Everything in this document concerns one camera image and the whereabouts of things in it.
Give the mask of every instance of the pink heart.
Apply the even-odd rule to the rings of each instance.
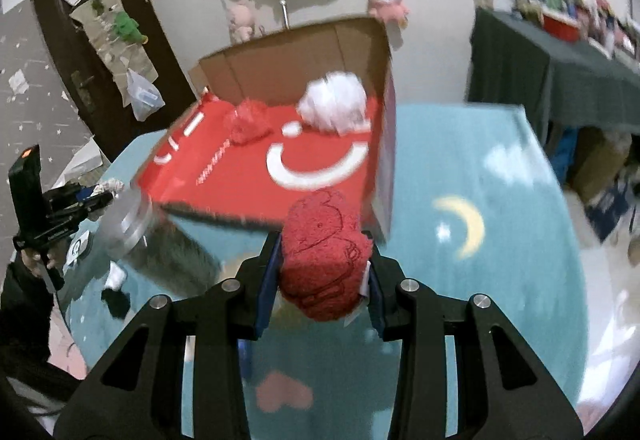
[[[275,413],[282,406],[293,409],[310,409],[314,404],[314,392],[302,382],[280,372],[271,372],[255,388],[258,408],[264,413]]]

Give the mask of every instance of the wooden door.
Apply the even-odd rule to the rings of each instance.
[[[74,7],[64,0],[32,1],[52,61],[79,116],[110,160],[140,134],[168,128],[194,102],[149,0],[122,0],[125,11],[140,24],[140,32],[148,36],[144,49],[158,71],[154,85],[166,103],[145,122],[135,119],[130,106],[122,107],[122,95],[110,71],[81,26],[69,17]]]

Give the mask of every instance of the white plastic bag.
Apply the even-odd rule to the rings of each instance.
[[[144,122],[149,115],[164,106],[160,91],[131,68],[127,70],[127,91],[131,98],[133,115],[140,122]]]
[[[331,72],[306,86],[297,110],[310,126],[345,134],[362,131],[366,107],[367,94],[359,78],[351,73]]]

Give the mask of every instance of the transparent plastic jar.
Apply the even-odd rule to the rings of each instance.
[[[125,263],[177,298],[203,294],[220,274],[220,262],[138,188],[114,199],[100,219],[96,240],[111,260]]]

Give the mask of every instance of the metal screw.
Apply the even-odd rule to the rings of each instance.
[[[222,282],[222,290],[224,290],[225,292],[235,292],[239,288],[240,288],[240,282],[235,278],[225,279]]]
[[[489,308],[491,306],[491,298],[484,294],[476,294],[474,296],[474,305],[478,308]]]
[[[400,283],[400,288],[405,292],[415,292],[420,288],[420,283],[415,279],[403,279]]]
[[[162,308],[163,306],[165,306],[168,302],[169,302],[169,298],[167,296],[158,294],[153,296],[149,300],[149,306],[151,306],[151,308],[155,308],[156,310],[158,310],[159,308]]]

